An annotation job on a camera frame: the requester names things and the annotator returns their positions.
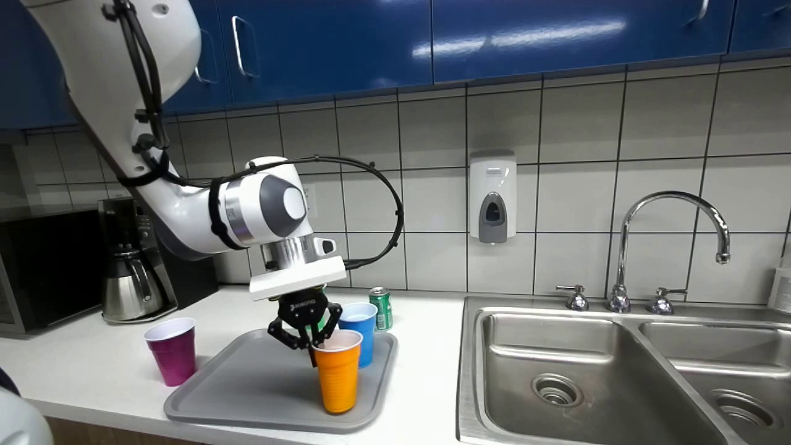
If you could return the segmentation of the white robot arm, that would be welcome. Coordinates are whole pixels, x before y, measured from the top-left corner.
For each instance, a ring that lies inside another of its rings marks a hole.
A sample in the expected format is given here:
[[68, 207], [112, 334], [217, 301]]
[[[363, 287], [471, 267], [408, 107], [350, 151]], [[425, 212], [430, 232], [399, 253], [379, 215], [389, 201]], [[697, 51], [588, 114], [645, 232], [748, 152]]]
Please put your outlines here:
[[325, 287], [346, 267], [336, 243], [313, 229], [294, 162], [263, 155], [235, 176], [193, 185], [169, 159], [164, 103], [201, 60], [190, 2], [21, 2], [55, 46], [75, 114], [159, 239], [184, 260], [261, 249], [266, 272], [249, 279], [249, 295], [277, 304], [269, 334], [290, 348], [317, 350], [342, 317]]

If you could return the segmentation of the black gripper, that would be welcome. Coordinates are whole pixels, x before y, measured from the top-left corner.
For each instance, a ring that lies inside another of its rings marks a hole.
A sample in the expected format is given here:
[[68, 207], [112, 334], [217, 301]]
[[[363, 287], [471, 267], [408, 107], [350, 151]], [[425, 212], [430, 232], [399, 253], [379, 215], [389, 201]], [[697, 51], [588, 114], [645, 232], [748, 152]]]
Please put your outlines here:
[[325, 344], [340, 327], [345, 314], [342, 304], [332, 304], [322, 287], [290, 291], [277, 298], [277, 318], [267, 327], [267, 334], [290, 348], [304, 348], [310, 354], [313, 366], [317, 369], [317, 358], [313, 350], [313, 340], [290, 334], [284, 327], [296, 330], [310, 329], [320, 330], [317, 344]]

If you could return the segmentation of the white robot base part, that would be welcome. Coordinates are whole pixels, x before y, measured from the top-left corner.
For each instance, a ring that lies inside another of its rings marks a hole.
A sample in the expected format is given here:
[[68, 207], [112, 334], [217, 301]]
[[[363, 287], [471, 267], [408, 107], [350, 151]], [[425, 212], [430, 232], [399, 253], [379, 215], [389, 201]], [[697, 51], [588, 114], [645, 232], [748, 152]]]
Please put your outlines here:
[[27, 403], [0, 369], [0, 445], [55, 445], [44, 416]]

